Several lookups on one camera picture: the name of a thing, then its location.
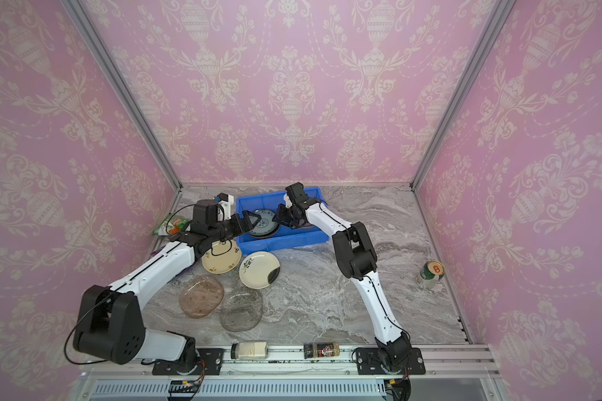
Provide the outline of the blue patterned ceramic plate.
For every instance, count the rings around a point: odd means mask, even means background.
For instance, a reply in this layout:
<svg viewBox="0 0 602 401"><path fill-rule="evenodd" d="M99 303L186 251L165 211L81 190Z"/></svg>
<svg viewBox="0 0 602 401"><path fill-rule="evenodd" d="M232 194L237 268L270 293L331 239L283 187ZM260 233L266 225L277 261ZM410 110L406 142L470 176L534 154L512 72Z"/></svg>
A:
<svg viewBox="0 0 602 401"><path fill-rule="evenodd" d="M276 212L269 209L257 209L249 213L254 227L249 235L256 238L270 237L279 230L279 223L275 220Z"/></svg>

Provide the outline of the cream round plate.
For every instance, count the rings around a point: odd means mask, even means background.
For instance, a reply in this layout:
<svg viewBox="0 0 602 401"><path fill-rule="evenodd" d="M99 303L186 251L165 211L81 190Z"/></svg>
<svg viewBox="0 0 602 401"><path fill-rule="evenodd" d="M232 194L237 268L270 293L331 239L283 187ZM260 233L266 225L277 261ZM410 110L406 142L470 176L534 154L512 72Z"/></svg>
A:
<svg viewBox="0 0 602 401"><path fill-rule="evenodd" d="M202 257L203 268L212 274L232 271L242 260L242 251L235 240L214 242Z"/></svg>

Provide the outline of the white plate black accent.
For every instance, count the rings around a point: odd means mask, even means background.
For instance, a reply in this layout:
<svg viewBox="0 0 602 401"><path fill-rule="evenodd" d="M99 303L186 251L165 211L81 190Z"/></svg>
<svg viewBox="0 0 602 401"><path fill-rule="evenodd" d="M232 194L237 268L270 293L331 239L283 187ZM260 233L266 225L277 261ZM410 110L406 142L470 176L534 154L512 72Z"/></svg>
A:
<svg viewBox="0 0 602 401"><path fill-rule="evenodd" d="M239 267L239 279L245 287L255 290L264 289L273 284L280 274L280 262L270 252L254 252L242 261Z"/></svg>

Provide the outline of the brown tinted glass plate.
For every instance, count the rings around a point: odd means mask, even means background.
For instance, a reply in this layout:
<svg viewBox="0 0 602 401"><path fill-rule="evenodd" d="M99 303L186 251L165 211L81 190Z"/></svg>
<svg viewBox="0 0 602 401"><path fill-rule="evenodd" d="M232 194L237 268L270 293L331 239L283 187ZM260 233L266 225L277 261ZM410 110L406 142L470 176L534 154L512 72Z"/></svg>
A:
<svg viewBox="0 0 602 401"><path fill-rule="evenodd" d="M195 277L179 294L178 303L190 318L202 318L211 314L223 301L224 287L214 275Z"/></svg>

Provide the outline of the grey clear glass plate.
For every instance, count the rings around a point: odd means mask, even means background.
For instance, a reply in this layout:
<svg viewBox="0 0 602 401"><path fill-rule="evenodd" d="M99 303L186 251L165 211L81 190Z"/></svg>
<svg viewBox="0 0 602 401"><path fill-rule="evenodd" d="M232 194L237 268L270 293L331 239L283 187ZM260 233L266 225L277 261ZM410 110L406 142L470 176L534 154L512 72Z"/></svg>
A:
<svg viewBox="0 0 602 401"><path fill-rule="evenodd" d="M258 290L241 287L223 302L220 322L229 332L246 332L255 328L264 313L263 297Z"/></svg>

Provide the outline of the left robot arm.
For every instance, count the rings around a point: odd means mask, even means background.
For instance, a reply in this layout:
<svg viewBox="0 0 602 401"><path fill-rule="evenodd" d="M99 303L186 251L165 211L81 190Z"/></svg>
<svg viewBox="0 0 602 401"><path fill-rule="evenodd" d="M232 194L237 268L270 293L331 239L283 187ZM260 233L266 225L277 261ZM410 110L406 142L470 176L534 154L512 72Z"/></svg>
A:
<svg viewBox="0 0 602 401"><path fill-rule="evenodd" d="M232 214L231 205L225 195L200 200L193 206L192 220L170 235L158 254L107 286L87 289L65 344L92 356L93 364L151 360L167 364L177 374L193 372L200 364L195 339L146 327L142 310L174 277L211 251L214 243L231 242L260 222L253 212Z"/></svg>

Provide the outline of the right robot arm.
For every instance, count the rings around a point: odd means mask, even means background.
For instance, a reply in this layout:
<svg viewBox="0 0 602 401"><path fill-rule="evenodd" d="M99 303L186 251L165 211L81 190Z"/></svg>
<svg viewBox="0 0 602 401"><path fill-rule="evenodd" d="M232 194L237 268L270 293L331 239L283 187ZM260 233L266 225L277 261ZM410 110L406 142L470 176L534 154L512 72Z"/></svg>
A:
<svg viewBox="0 0 602 401"><path fill-rule="evenodd" d="M278 206L274 220L290 229L309 224L331 237L339 270L364 301L382 366L391 373L404 370L412 351L411 336L397 321L385 296L377 253L364 223L339 217L322 200L309 196L299 182L285 189L284 202Z"/></svg>

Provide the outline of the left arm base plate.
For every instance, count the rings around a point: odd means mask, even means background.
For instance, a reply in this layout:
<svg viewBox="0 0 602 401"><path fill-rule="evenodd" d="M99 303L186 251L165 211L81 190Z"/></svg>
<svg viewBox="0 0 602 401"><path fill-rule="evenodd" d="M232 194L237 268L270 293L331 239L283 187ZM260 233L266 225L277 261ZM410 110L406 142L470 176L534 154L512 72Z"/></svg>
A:
<svg viewBox="0 0 602 401"><path fill-rule="evenodd" d="M218 376L223 364L224 349L190 349L176 361L158 359L153 364L154 376Z"/></svg>

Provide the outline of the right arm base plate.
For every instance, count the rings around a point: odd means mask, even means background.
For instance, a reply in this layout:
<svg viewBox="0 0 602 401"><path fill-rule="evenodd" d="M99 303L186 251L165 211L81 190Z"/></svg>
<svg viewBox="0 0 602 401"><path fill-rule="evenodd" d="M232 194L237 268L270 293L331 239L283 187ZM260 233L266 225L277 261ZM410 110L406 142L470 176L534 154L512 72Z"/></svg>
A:
<svg viewBox="0 0 602 401"><path fill-rule="evenodd" d="M391 357L384 350L373 347L356 348L351 357L359 375L425 375L426 366L421 350L412 348L406 355Z"/></svg>

